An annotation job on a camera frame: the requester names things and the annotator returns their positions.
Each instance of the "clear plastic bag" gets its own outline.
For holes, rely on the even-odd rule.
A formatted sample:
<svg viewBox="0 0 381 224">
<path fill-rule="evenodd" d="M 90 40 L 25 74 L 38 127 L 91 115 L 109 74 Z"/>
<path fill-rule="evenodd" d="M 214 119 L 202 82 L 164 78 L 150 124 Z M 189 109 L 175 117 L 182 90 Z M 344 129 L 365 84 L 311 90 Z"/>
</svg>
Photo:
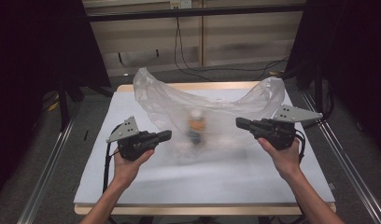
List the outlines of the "clear plastic bag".
<svg viewBox="0 0 381 224">
<path fill-rule="evenodd" d="M 135 100 L 161 130 L 171 130 L 166 142 L 170 154 L 195 158 L 204 152 L 237 150 L 255 144 L 252 134 L 240 130 L 235 119 L 269 119 L 283 103 L 282 79 L 269 77 L 235 102 L 215 100 L 172 88 L 146 68 L 134 77 Z"/>
</svg>

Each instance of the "wire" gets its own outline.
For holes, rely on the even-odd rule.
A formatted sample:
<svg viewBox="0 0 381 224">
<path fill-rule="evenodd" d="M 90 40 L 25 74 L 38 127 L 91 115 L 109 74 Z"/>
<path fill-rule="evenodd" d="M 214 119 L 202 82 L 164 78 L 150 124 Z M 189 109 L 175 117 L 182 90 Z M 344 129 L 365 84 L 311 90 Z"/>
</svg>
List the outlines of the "wire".
<svg viewBox="0 0 381 224">
<path fill-rule="evenodd" d="M 299 163 L 301 163 L 303 157 L 304 157 L 304 148 L 305 148 L 305 143 L 306 143 L 306 138 L 304 137 L 304 134 L 299 131 L 299 130 L 296 130 L 296 133 L 295 136 L 301 141 L 302 143 L 302 147 L 301 147 L 301 152 L 299 152 Z"/>
<path fill-rule="evenodd" d="M 181 28 L 179 26 L 179 19 L 176 18 L 176 45 L 175 45 L 175 49 L 174 49 L 174 61 L 175 61 L 175 64 L 176 64 L 176 67 L 178 68 L 178 70 L 180 70 L 181 72 L 183 72 L 184 74 L 187 74 L 187 75 L 191 75 L 191 76 L 196 76 L 196 77 L 200 77 L 200 78 L 203 78 L 205 80 L 208 80 L 208 81 L 212 81 L 214 82 L 214 80 L 210 79 L 210 78 L 207 78 L 207 77 L 202 77 L 202 76 L 199 76 L 199 75 L 196 75 L 196 74 L 193 74 L 193 73 L 188 73 L 188 72 L 185 72 L 183 71 L 177 64 L 176 62 L 176 47 L 177 47 L 177 39 L 179 37 L 179 45 L 180 45 L 180 49 L 181 49 L 181 57 L 182 57 L 182 61 L 184 62 L 185 66 L 190 69 L 191 71 L 194 71 L 194 72 L 208 72 L 208 71 L 243 71 L 243 72 L 259 72 L 259 71 L 263 71 L 262 74 L 253 79 L 253 81 L 261 78 L 264 76 L 264 73 L 266 72 L 266 69 L 268 68 L 272 68 L 276 65 L 278 65 L 279 63 L 283 63 L 283 62 L 287 62 L 287 57 L 279 60 L 279 61 L 274 61 L 274 62 L 270 62 L 268 64 L 266 64 L 263 68 L 258 68 L 258 69 L 242 69 L 242 68 L 207 68 L 207 69 L 194 69 L 194 68 L 191 68 L 188 66 L 187 62 L 185 61 L 185 57 L 184 57 L 184 50 L 183 50 L 183 44 L 182 44 L 182 34 L 181 34 Z"/>
<path fill-rule="evenodd" d="M 308 125 L 304 125 L 303 128 L 308 129 L 308 128 L 311 128 L 317 124 L 320 124 L 321 122 L 326 121 L 330 117 L 330 115 L 332 114 L 332 111 L 335 107 L 335 103 L 334 103 L 334 98 L 333 98 L 333 89 L 330 85 L 328 86 L 328 92 L 327 92 L 327 95 L 325 97 L 325 107 L 327 108 L 327 111 L 322 112 L 322 118 L 321 119 L 319 119 L 317 122 L 314 122 L 314 123 L 311 123 Z"/>
</svg>

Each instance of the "black curtain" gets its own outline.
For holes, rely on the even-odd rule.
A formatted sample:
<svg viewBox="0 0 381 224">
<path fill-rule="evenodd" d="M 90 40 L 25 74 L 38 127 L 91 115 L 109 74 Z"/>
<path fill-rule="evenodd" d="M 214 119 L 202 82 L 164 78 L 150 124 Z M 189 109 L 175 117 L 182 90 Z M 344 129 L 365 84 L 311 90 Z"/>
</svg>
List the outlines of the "black curtain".
<svg viewBox="0 0 381 224">
<path fill-rule="evenodd" d="M 60 78 L 72 88 L 80 79 L 110 86 L 92 28 L 79 18 L 86 18 L 80 0 L 0 2 L 0 190 Z"/>
</svg>

